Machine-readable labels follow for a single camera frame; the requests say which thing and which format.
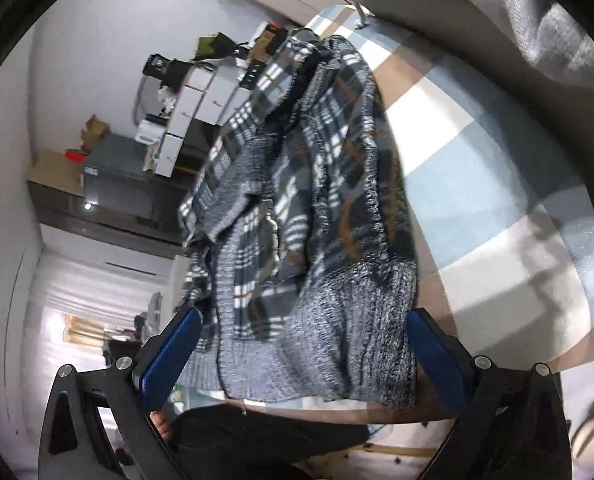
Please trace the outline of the plaid knit sweater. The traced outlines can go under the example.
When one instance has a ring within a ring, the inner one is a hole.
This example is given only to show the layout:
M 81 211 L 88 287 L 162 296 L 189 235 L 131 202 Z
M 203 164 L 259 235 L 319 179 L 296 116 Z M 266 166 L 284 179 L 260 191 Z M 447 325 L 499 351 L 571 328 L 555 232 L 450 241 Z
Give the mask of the plaid knit sweater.
M 372 70 L 348 39 L 287 35 L 179 220 L 181 301 L 204 315 L 184 386 L 261 402 L 413 403 L 403 174 Z

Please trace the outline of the checkered bed blanket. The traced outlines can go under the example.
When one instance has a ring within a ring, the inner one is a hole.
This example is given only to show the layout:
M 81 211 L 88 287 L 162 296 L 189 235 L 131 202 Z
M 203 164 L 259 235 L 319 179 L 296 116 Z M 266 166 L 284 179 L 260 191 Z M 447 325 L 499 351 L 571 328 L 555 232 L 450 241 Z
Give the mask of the checkered bed blanket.
M 348 39 L 372 70 L 403 174 L 413 307 L 502 366 L 594 360 L 594 211 L 559 145 L 468 64 L 351 17 L 335 6 L 307 29 Z

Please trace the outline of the dark grey cabinet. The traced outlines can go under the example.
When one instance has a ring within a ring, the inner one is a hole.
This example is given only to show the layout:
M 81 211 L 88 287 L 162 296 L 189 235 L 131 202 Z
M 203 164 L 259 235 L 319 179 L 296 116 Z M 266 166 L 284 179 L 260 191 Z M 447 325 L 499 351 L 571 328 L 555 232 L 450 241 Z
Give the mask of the dark grey cabinet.
M 99 242 L 172 258 L 180 255 L 178 206 L 194 177 L 143 169 L 146 146 L 108 134 L 83 162 L 44 151 L 28 171 L 36 216 L 46 226 Z

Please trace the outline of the white kettle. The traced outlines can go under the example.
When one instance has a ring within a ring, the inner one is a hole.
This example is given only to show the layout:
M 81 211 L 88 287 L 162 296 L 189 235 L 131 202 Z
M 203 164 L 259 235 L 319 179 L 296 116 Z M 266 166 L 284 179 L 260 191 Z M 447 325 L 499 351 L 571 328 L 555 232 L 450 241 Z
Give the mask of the white kettle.
M 158 142 L 166 133 L 166 127 L 144 118 L 137 126 L 134 140 L 140 144 L 152 145 Z

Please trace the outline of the white dresser with drawers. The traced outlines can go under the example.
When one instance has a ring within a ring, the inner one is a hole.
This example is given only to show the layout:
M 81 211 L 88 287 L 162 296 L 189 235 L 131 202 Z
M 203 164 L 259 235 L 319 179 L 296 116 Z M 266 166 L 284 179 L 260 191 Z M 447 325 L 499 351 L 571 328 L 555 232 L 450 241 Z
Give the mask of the white dresser with drawers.
M 248 66 L 238 58 L 180 65 L 181 80 L 172 90 L 163 132 L 153 142 L 157 176 L 198 170 L 218 130 L 249 96 L 243 87 Z

